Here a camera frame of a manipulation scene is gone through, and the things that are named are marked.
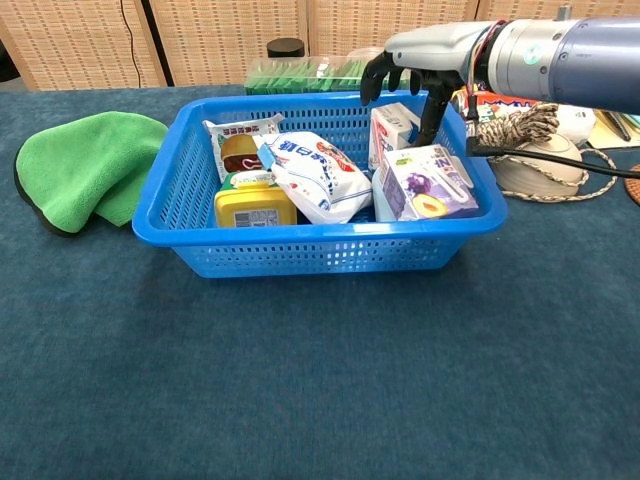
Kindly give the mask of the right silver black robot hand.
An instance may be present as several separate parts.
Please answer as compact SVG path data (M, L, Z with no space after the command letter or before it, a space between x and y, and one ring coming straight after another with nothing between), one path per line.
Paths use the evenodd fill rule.
M366 106L377 100L384 83L395 91L402 73L409 71L410 92L428 92L414 145L432 144L452 94L466 83L472 47L490 28L487 21L455 22L393 35L383 51L365 66L361 103Z

